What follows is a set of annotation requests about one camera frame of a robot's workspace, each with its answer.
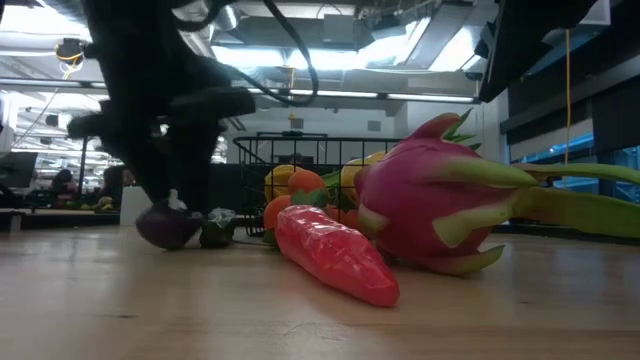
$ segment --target black wire basket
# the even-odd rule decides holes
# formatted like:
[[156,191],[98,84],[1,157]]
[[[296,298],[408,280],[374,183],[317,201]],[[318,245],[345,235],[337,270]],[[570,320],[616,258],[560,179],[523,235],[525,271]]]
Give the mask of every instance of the black wire basket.
[[238,137],[233,143],[238,147],[238,162],[242,181],[241,214],[247,221],[247,235],[262,237],[264,208],[268,199],[286,192],[287,184],[276,183],[275,172],[279,165],[290,165],[315,172],[333,181],[327,186],[330,203],[340,210],[354,207],[353,201],[344,196],[341,170],[345,166],[367,166],[367,156],[388,152],[400,139],[329,137],[326,134],[300,132],[259,132],[256,136]]

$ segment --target wire basket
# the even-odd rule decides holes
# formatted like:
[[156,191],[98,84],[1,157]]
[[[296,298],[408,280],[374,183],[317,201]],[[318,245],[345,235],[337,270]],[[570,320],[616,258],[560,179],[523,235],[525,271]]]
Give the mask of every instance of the wire basket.
[[238,147],[238,162],[242,181],[241,213],[247,218],[247,235],[261,237],[265,233],[263,213],[267,197],[274,199],[286,192],[287,184],[276,184],[272,171],[279,165],[301,167],[324,177],[333,177],[335,186],[328,186],[331,205],[338,216],[340,210],[353,207],[353,201],[345,192],[355,192],[354,186],[343,186],[341,170],[345,166],[362,168],[363,161],[376,152],[388,152],[400,139],[329,137],[326,134],[297,132],[257,133],[256,136],[238,137],[233,143]]

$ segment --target computer monitor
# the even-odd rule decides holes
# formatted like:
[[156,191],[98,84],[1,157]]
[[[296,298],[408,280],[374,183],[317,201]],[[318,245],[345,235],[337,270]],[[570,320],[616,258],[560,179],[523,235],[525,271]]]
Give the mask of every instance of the computer monitor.
[[28,188],[38,153],[0,153],[0,183],[7,188]]

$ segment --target pink dragon fruit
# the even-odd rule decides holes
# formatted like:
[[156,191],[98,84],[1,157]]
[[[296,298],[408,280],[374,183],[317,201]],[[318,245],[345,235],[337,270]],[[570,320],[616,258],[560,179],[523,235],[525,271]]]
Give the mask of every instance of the pink dragon fruit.
[[[383,255],[439,273],[475,272],[502,254],[503,246],[485,252],[478,247],[494,225],[511,217],[640,237],[640,207],[545,189],[537,180],[547,174],[570,174],[640,182],[640,173],[593,164],[588,169],[579,165],[519,169],[490,162],[465,146],[441,140],[459,122],[456,114],[436,117],[356,176],[361,231],[375,240]],[[617,217],[603,214],[607,209],[616,210]]]

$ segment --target wooden table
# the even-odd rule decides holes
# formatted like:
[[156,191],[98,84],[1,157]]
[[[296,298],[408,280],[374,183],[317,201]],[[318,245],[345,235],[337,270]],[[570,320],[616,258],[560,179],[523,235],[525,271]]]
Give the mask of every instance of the wooden table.
[[493,235],[458,279],[396,267],[376,309],[257,246],[166,253],[130,228],[0,239],[2,360],[640,359],[638,248]]

